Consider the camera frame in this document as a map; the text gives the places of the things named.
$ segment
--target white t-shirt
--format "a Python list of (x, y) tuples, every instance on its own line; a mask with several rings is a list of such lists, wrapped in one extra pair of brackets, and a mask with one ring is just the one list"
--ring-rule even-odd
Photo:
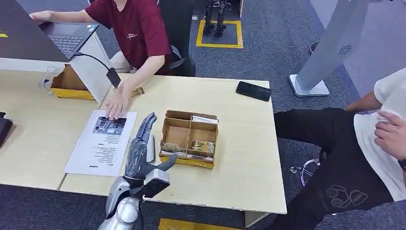
[[(406, 119), (406, 68), (377, 81), (374, 94), (382, 103), (381, 110)], [(358, 144), (368, 163), (388, 188), (393, 200), (405, 200), (406, 187), (402, 168), (396, 158), (383, 151), (374, 142), (378, 117), (380, 116), (377, 112), (355, 115), (354, 127)]]

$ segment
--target maroon t-shirt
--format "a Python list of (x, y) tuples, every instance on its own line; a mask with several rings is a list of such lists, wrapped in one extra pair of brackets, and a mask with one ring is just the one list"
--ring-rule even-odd
[(95, 0), (86, 8), (88, 15), (107, 28), (113, 28), (118, 45), (130, 65), (139, 69), (151, 56), (171, 50), (156, 0), (128, 0), (119, 12), (113, 0)]

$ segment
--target yellow floor tape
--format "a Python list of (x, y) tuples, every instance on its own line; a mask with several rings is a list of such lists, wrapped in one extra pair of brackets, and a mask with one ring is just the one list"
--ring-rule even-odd
[(159, 221), (159, 230), (240, 230), (240, 229), (161, 218), (161, 220)]
[(197, 38), (196, 38), (196, 46), (212, 47), (212, 48), (237, 48), (237, 49), (242, 49), (243, 44), (242, 44), (241, 21), (224, 21), (223, 23), (224, 24), (235, 24), (236, 25), (237, 44), (202, 43), (203, 30), (204, 30), (204, 25), (206, 24), (206, 21), (205, 20), (200, 20), (199, 31), (197, 32)]

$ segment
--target black smartphone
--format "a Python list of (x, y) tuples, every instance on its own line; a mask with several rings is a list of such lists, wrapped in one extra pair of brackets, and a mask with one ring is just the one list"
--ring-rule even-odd
[(268, 102), (271, 98), (271, 89), (267, 89), (258, 85), (253, 85), (240, 81), (237, 86), (237, 93)]

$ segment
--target robotic thumb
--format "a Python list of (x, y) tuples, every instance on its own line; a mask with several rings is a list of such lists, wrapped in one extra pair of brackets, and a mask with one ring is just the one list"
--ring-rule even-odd
[(175, 164), (175, 161), (177, 158), (178, 158), (178, 155), (173, 154), (169, 157), (169, 159), (167, 161), (161, 163), (160, 165), (157, 165), (156, 168), (161, 169), (162, 171), (166, 171)]

